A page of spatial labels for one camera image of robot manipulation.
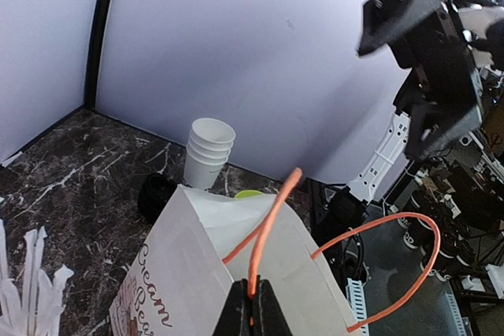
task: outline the gray surface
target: gray surface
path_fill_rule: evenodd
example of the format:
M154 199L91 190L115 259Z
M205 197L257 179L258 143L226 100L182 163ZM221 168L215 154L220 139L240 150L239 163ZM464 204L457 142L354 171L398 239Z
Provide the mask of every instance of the gray surface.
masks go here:
M374 218L381 209L373 208ZM370 279L365 285L368 316L395 303L413 285L421 273L421 253L402 242L404 230L397 222L386 223L362 234L365 263ZM403 307L369 326L376 335L456 335L455 323L445 297L451 293L448 283L429 277Z

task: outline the white straw wrapper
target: white straw wrapper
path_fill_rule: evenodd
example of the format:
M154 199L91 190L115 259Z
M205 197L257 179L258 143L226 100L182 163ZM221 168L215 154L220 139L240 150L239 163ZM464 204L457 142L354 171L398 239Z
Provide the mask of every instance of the white straw wrapper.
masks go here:
M26 258L24 260L23 274L23 299L21 301L20 328L28 334L28 314L30 313L30 292L32 291L33 259L35 255L35 243L37 241L37 230L31 230L24 234L26 241Z
M30 312L28 313L28 336L35 336L35 310L37 308L37 289L39 281L39 269L42 264L42 254L44 252L44 238L47 236L44 226L40 228L39 237L35 244L35 256L33 258L33 269L31 271L30 285Z
M7 300L7 310L10 315L11 328L22 331L19 329L21 319L21 300L19 298L19 291L17 291L12 279L4 279L2 281L2 292Z
M0 318L0 334L2 336L26 336L26 332L21 333L17 330L13 330L9 325L7 325L4 316Z
M35 336L46 336L50 331L50 325L56 314L54 314L53 304L53 283L47 273L39 270L39 301L37 303L37 331Z
M7 264L7 245L6 245L6 229L3 227L3 220L0 220L0 281L9 279L9 265ZM0 305L2 306L2 314L7 324L12 325L9 308L7 307L6 297L3 292L0 293Z
M68 269L65 265L63 265L56 271L56 273L54 273L53 287L54 287L54 303L56 305L60 305L62 307L63 290L65 289L66 282L72 276L73 271ZM60 318L61 314L54 319L49 336L59 336Z

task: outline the white robot bracket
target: white robot bracket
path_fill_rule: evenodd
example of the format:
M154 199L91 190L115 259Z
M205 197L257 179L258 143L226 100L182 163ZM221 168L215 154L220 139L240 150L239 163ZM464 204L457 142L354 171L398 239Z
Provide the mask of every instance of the white robot bracket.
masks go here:
M410 118L406 113L392 116L385 136L372 155L371 160L347 185L350 194L359 201L369 203L373 200L376 190L387 172L401 155L408 140Z

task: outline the cable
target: cable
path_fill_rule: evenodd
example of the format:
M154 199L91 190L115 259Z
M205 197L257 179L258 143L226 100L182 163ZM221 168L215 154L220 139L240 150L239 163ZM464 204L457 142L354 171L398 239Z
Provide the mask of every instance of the cable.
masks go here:
M316 257L320 256L327 248L332 247L334 244L339 243L342 240L349 238L350 236L359 234L361 232L367 231L367 230L374 228L376 226L380 226L383 223L390 222L391 220L396 220L396 219L402 218L402 217L413 217L413 218L417 218L419 220L423 220L434 231L434 249L433 249L431 258L428 261L428 264L425 267L424 271L421 273L420 277L413 284L413 286L411 286L411 288L409 288L409 290L406 292L406 294L404 294L398 301L396 301L389 308L386 308L386 309L378 312L377 314L370 316L368 319L363 320L361 322L358 322L357 324L354 324L353 326L348 327L347 328L348 332L353 332L355 330L358 330L359 328L365 326L366 324L374 323L374 322L384 318L385 316L390 315L392 312L401 308L418 291L418 289L424 283L425 279L428 277L428 274L430 273L430 271L434 267L435 259L438 256L439 248L441 246L441 234L439 232L439 228L438 228L437 224L428 216L425 216L425 215L419 214L419 213L415 213L415 212L402 212L400 214L393 214L391 216L386 216L384 218L374 220L374 221L366 223L360 227L357 227L357 228L353 229L352 231L348 231L344 234L341 234L339 237L334 238L330 242L325 243L322 247L317 249L312 254L312 259L315 259Z
M285 182L285 184L280 189L280 192L278 192L278 194L276 195L275 202L273 202L272 206L275 206L278 197L280 196L280 194L282 194L282 190L284 190L284 187L287 185L287 181ZM288 196L289 196L289 194L287 194L287 196L285 197L285 199L282 200L282 202L284 202L288 198ZM247 247L248 244L252 240L254 240L254 238L256 236L258 236L259 231L264 227L267 218L268 218L268 216L265 216L265 218L262 220L262 222L260 224L258 224L258 226L255 227L255 229L246 238L244 238L224 259L222 259L222 263L224 265L227 265L231 261L233 261L233 259L235 257L237 257L239 255L239 253L242 252L243 249L245 247Z
M381 208L384 210L384 216L388 216L388 209L390 209L391 206L385 202L384 199L381 200Z
M252 253L250 254L250 265L249 265L249 282L248 282L248 294L249 297L254 297L256 293L256 289L258 286L258 273L259 273L259 264L261 263L262 254L265 250L266 241L268 240L268 236L273 229L273 225L275 223L276 217L282 208L285 200L289 197L289 194L294 190L296 185L298 185L299 180L302 178L302 171L299 168L296 168L291 175L288 177L287 181L283 184L280 192L275 197L275 201L273 202L273 206L271 210L269 210L268 215L263 220L263 225L259 230L258 238L255 241L254 248L252 249Z
M360 234L354 235L355 245L358 249L358 260L355 266L355 271L353 274L353 279L358 280L361 278L362 265L364 264L364 242Z

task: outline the paper cup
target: paper cup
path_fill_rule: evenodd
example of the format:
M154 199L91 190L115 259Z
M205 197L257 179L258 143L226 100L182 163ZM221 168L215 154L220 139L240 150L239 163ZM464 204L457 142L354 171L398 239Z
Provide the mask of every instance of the paper cup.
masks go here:
M196 157L198 155L201 155L202 157L209 157L211 159L224 159L225 157L228 157L229 154L231 153L231 147L229 149L223 150L223 151L215 151L215 150L206 149L206 148L198 145L191 137L189 137L189 140L187 141L186 148L188 150L191 150L191 152Z
M186 163L183 169L185 183L193 188L210 189L228 158L211 159L194 155L189 149L186 152Z
M225 122L213 118L200 118L192 123L190 137L201 147L222 151L232 147L236 133Z

